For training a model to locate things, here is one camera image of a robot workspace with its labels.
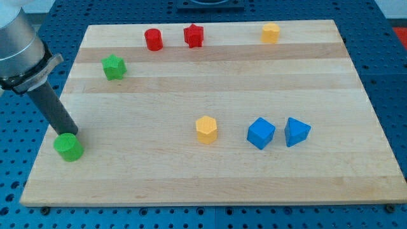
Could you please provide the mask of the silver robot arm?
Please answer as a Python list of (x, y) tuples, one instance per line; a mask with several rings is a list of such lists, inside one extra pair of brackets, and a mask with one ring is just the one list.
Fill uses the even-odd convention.
[(23, 9), (28, 1), (1, 1), (1, 88), (17, 94), (46, 83), (64, 61), (39, 37)]

